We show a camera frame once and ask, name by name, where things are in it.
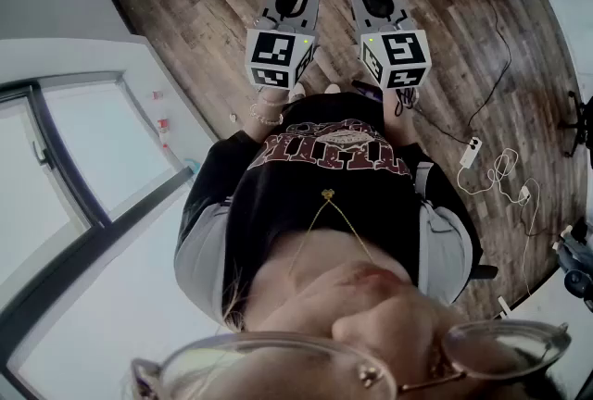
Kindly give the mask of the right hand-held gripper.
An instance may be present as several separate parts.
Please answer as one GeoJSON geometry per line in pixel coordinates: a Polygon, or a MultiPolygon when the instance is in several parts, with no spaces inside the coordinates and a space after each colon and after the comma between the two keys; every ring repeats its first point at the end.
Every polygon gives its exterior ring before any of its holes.
{"type": "Polygon", "coordinates": [[[432,67],[426,32],[403,0],[350,0],[359,60],[381,90],[421,86],[432,67]]]}

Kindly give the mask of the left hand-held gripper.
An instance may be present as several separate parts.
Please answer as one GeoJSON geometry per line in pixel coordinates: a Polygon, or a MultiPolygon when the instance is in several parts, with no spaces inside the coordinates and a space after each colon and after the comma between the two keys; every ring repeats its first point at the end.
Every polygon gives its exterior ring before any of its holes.
{"type": "Polygon", "coordinates": [[[312,62],[320,0],[264,0],[247,30],[246,72],[255,87],[292,90],[312,62]]]}

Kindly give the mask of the person's right forearm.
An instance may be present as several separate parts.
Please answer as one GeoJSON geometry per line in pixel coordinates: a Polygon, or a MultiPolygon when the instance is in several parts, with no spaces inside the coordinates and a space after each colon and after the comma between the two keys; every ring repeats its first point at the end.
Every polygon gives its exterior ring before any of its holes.
{"type": "Polygon", "coordinates": [[[392,147],[407,146],[417,142],[411,110],[400,104],[395,90],[383,91],[383,114],[385,138],[392,147]]]}

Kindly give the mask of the person's left forearm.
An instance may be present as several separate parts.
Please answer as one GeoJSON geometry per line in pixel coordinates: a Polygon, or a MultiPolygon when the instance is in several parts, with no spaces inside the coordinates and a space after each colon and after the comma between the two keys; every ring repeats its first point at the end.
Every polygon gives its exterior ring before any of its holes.
{"type": "Polygon", "coordinates": [[[256,102],[249,109],[243,131],[254,141],[262,143],[281,123],[281,114],[288,101],[288,91],[263,88],[256,102]]]}

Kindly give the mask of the white power strip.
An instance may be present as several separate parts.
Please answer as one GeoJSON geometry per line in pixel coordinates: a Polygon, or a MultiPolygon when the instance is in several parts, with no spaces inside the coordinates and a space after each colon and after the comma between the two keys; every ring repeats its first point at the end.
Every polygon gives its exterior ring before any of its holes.
{"type": "Polygon", "coordinates": [[[475,161],[483,142],[478,137],[473,137],[461,157],[460,165],[463,169],[469,169],[475,161]]]}

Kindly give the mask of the black printed sweatshirt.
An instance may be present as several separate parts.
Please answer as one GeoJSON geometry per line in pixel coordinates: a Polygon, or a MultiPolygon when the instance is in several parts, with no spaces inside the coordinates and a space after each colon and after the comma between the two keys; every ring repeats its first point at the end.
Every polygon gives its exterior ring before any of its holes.
{"type": "Polygon", "coordinates": [[[264,142],[239,131],[210,148],[183,208],[176,281],[209,318],[239,320],[246,246],[315,230],[409,254],[413,284],[445,303],[483,254],[443,170],[419,145],[386,140],[378,102],[316,94],[288,105],[264,142]]]}

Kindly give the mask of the black framed window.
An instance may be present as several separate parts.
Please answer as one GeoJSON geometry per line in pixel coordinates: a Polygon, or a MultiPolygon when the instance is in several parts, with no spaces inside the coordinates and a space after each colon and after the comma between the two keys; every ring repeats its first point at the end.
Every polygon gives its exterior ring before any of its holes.
{"type": "Polygon", "coordinates": [[[144,287],[166,254],[190,170],[123,79],[0,89],[0,377],[31,400],[118,400],[144,287]]]}

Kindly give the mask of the black star chair base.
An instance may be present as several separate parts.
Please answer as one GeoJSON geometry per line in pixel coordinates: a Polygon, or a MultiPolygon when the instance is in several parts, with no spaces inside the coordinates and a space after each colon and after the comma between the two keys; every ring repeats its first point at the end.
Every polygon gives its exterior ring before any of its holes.
{"type": "Polygon", "coordinates": [[[583,144],[593,158],[593,97],[586,104],[579,102],[574,91],[569,91],[568,96],[574,102],[577,121],[568,123],[561,120],[558,124],[559,130],[576,130],[572,149],[565,151],[564,156],[571,158],[574,156],[578,145],[583,144]]]}

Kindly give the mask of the clear frame eyeglasses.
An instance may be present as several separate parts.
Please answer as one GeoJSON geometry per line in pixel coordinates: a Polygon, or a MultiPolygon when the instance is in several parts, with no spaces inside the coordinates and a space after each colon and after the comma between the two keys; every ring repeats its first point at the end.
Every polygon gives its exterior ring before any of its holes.
{"type": "Polygon", "coordinates": [[[223,334],[133,360],[130,400],[552,400],[546,373],[571,338],[565,325],[494,320],[451,327],[423,359],[418,342],[373,353],[305,334],[223,334]]]}

